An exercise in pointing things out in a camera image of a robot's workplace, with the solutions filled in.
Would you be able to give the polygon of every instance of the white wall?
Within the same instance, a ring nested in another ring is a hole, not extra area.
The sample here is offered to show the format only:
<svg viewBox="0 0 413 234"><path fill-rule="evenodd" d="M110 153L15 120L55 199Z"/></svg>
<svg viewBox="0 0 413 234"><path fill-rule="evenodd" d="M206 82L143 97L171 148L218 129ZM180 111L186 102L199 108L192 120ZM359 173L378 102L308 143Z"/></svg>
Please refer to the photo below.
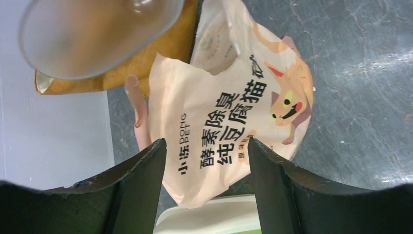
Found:
<svg viewBox="0 0 413 234"><path fill-rule="evenodd" d="M0 179L70 186L114 165L106 92L40 96L17 46L28 0L0 0Z"/></svg>

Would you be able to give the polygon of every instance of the green object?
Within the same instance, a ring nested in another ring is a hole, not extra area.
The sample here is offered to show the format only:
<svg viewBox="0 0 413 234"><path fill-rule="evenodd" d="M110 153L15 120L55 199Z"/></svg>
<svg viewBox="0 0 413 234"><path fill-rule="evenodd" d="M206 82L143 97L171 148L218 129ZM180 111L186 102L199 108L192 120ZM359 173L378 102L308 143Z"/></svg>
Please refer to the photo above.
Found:
<svg viewBox="0 0 413 234"><path fill-rule="evenodd" d="M262 234L261 230L252 230L252 231L246 231L242 233L234 233L234 234Z"/></svg>

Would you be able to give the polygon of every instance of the cartoon cat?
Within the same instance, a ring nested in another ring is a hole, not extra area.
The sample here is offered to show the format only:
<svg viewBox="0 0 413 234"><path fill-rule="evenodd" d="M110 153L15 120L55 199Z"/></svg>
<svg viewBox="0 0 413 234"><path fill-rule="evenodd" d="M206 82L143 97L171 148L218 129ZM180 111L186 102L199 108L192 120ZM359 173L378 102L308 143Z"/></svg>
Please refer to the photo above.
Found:
<svg viewBox="0 0 413 234"><path fill-rule="evenodd" d="M289 48L283 41L268 41L259 32L258 24L254 22L253 31L258 41L274 53L281 53ZM280 93L271 93L270 115L277 126L290 125L290 130L282 143L291 144L294 141L296 128L311 115L313 105L313 80L307 64L296 52L295 62L283 70L265 62L265 66L280 85Z"/></svg>

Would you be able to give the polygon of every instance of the speckled floor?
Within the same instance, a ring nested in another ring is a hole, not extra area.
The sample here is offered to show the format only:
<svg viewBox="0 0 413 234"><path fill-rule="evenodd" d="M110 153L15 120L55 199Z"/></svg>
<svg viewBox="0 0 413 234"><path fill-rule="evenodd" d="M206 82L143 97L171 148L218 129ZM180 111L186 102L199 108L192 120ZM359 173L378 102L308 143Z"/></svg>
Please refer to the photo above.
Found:
<svg viewBox="0 0 413 234"><path fill-rule="evenodd" d="M413 182L413 2L244 0L252 17L291 36L310 66L313 118L293 161L363 188ZM119 163L139 149L123 87L108 91ZM223 195L251 193L250 177ZM175 203L162 189L158 214Z"/></svg>

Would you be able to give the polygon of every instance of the empty cat litter bag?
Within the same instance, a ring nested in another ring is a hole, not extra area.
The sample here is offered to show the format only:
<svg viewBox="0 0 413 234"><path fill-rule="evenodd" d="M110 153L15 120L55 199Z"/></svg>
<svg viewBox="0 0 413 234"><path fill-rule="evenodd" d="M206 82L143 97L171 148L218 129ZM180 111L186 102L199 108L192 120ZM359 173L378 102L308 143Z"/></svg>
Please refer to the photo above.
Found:
<svg viewBox="0 0 413 234"><path fill-rule="evenodd" d="M191 64L158 55L149 80L149 138L167 141L163 185L181 207L250 173L251 136L291 159L310 121L308 66L241 0L205 0Z"/></svg>

